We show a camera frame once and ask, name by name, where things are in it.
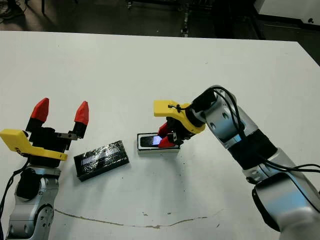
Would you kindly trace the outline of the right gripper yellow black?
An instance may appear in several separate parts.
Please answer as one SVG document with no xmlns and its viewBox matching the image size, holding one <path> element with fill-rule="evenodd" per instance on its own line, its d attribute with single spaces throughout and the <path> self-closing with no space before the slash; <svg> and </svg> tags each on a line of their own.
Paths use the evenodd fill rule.
<svg viewBox="0 0 320 240">
<path fill-rule="evenodd" d="M 159 148 L 180 146 L 205 129 L 205 124 L 193 115 L 189 103 L 180 105 L 173 100 L 155 100 L 153 114 L 166 119 L 158 129 L 158 136 L 161 138 Z"/>
</svg>

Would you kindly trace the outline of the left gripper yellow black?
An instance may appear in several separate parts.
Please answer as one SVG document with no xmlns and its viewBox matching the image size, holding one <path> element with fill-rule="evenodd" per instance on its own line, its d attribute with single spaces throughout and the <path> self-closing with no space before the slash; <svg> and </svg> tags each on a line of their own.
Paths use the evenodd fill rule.
<svg viewBox="0 0 320 240">
<path fill-rule="evenodd" d="M 42 127 L 49 114 L 49 102 L 45 97 L 35 105 L 25 131 L 4 129 L 0 137 L 11 151 L 28 158 L 30 164 L 57 167 L 60 161 L 67 160 L 65 151 L 71 141 L 84 137 L 89 123 L 89 105 L 83 101 L 77 109 L 73 131 L 60 133 L 53 128 Z"/>
</svg>

